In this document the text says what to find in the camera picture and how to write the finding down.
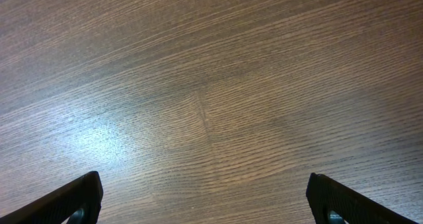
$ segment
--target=wood grain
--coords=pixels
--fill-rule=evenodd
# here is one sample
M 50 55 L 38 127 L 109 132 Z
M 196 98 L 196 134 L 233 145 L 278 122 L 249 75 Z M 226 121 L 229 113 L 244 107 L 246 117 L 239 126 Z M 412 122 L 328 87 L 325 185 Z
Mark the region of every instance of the wood grain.
M 321 172 L 423 222 L 423 0 L 0 0 L 0 215 L 313 223 Z

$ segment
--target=wood surface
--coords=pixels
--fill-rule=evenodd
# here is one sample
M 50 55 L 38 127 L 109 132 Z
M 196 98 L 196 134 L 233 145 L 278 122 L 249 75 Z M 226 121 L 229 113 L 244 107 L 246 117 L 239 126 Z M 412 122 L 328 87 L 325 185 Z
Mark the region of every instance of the wood surface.
M 0 0 L 0 215 L 314 223 L 311 172 L 423 222 L 423 0 Z

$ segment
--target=brown wooden surface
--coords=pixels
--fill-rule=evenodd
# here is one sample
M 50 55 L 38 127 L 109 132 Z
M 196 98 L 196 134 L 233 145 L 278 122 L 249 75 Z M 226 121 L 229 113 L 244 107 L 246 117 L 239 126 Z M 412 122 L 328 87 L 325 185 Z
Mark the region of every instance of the brown wooden surface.
M 423 0 L 0 0 L 0 215 L 313 223 L 321 172 L 423 222 Z

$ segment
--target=black plastic part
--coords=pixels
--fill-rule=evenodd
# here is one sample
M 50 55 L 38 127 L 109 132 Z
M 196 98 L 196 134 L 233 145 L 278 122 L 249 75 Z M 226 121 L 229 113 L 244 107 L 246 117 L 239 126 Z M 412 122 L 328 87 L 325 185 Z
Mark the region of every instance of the black plastic part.
M 2 218 L 0 224 L 95 224 L 103 197 L 100 176 L 91 171 Z
M 306 196 L 316 224 L 336 223 L 334 212 L 349 224 L 416 224 L 323 174 L 311 174 Z

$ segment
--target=wooden table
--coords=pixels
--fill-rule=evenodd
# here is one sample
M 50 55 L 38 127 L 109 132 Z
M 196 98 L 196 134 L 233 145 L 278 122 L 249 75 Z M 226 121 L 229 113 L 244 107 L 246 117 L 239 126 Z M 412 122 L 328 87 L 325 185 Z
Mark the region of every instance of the wooden table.
M 423 0 L 0 0 L 0 215 L 313 223 L 324 173 L 423 222 Z

